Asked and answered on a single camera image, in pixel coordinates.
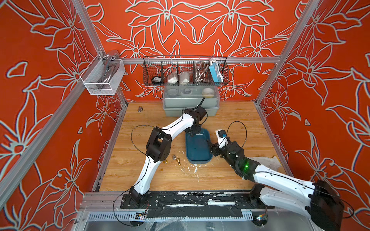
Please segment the teal plastic storage box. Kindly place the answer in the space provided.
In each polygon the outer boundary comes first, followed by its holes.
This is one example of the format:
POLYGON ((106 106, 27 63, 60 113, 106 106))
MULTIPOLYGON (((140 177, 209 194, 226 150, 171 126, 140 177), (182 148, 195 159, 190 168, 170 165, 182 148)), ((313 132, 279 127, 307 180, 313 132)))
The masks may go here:
POLYGON ((192 164, 206 164, 213 158, 210 151, 209 132, 202 128, 198 134, 186 133, 186 157, 192 164))

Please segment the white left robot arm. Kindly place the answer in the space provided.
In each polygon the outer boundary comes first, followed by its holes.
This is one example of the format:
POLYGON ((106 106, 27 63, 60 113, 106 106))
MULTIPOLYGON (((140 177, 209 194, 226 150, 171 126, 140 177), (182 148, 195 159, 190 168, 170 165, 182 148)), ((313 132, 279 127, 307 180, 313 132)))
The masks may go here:
POLYGON ((184 131, 191 134, 200 133, 201 121, 206 115, 206 109, 199 105, 184 110, 181 116, 171 124, 162 128, 153 128, 145 146, 143 168, 137 181, 129 189, 129 195, 136 204, 144 202, 159 165, 170 154, 172 141, 184 131))

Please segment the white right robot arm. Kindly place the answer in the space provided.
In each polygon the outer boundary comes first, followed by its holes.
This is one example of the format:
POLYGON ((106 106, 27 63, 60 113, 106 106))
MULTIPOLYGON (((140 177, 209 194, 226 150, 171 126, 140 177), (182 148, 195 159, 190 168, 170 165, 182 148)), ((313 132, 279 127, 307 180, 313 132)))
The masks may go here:
POLYGON ((215 134, 217 143, 210 145, 211 153, 223 158, 243 180, 254 182, 250 196, 258 205, 303 215, 325 231, 341 229, 345 205, 327 182, 304 181, 279 173, 246 157, 225 130, 218 129, 215 134))

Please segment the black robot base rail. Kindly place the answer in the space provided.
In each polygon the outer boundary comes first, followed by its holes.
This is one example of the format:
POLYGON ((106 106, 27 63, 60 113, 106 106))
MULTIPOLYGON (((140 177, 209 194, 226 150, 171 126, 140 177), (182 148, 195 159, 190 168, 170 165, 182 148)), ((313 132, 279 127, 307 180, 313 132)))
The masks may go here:
POLYGON ((125 193, 120 209, 144 211, 148 218, 241 218, 251 220, 269 206, 249 191, 152 191, 137 204, 125 193))

